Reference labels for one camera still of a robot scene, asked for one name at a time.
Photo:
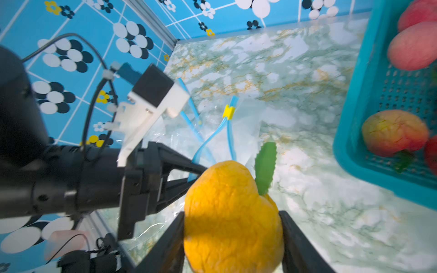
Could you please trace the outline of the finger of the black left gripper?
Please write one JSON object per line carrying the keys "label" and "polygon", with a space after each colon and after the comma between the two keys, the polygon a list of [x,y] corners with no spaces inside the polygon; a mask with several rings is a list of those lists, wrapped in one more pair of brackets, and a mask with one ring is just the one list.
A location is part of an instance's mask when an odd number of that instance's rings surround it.
{"label": "finger of the black left gripper", "polygon": [[169,205],[184,196],[194,182],[196,182],[196,179],[189,181],[187,178],[164,181],[159,193],[155,212],[161,212]]}
{"label": "finger of the black left gripper", "polygon": [[205,166],[193,163],[191,159],[162,143],[158,143],[158,152],[163,175],[169,175],[174,169],[195,175],[201,175],[207,170]]}

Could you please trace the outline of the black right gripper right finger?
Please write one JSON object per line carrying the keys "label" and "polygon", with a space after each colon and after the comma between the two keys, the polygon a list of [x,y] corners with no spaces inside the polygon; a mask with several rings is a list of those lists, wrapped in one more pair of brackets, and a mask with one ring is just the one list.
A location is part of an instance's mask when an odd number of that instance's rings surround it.
{"label": "black right gripper right finger", "polygon": [[333,268],[317,252],[291,216],[279,212],[283,226],[285,253],[282,260],[284,273],[334,273]]}

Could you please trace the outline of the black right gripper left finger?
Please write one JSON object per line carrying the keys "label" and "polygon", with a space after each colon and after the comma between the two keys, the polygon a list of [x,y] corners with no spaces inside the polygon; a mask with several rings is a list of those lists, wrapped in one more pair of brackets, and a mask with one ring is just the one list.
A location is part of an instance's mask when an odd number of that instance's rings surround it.
{"label": "black right gripper left finger", "polygon": [[183,237],[184,212],[180,212],[134,272],[182,273],[185,259]]}

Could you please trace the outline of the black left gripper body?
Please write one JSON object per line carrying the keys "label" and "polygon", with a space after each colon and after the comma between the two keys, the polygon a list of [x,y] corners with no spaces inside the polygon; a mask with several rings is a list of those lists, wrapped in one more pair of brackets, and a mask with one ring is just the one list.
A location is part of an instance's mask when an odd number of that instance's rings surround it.
{"label": "black left gripper body", "polygon": [[146,148],[136,148],[127,157],[119,200],[117,239],[132,239],[135,225],[146,219],[149,204],[156,204],[161,185],[163,144],[149,142]]}

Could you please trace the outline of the yellow peach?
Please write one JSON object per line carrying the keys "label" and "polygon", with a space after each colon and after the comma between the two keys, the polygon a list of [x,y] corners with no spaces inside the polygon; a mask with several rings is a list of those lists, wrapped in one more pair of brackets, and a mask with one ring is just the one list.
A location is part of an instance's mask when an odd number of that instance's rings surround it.
{"label": "yellow peach", "polygon": [[272,273],[285,252],[279,210],[245,166],[218,163],[186,194],[183,246],[195,273]]}

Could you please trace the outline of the clear zip-top bag blue zipper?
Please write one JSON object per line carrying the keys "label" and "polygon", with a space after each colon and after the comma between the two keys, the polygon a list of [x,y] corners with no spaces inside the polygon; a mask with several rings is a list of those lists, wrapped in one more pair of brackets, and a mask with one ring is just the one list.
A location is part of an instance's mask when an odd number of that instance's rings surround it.
{"label": "clear zip-top bag blue zipper", "polygon": [[[232,120],[221,126],[223,112],[231,101],[231,97],[226,96],[197,105],[204,126],[201,133],[206,139],[199,163],[210,167],[219,162],[235,160],[253,173],[254,157],[258,153],[261,116],[266,104],[255,99],[239,99]],[[174,150],[189,159],[198,151],[191,145],[185,148],[181,144]],[[161,212],[136,224],[134,237],[123,243],[134,263],[139,263],[150,252],[176,216],[183,211],[184,201],[185,198],[181,197]]]}

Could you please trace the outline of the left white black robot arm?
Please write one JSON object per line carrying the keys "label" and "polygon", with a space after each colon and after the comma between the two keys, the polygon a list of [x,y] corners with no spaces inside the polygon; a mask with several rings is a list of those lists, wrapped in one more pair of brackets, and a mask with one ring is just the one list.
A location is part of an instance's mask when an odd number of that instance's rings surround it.
{"label": "left white black robot arm", "polygon": [[187,179],[169,180],[172,170],[200,175],[205,167],[150,142],[135,149],[126,165],[119,149],[49,144],[24,65],[1,48],[1,217],[85,213],[118,207],[117,239],[134,235],[137,222],[185,195]]}

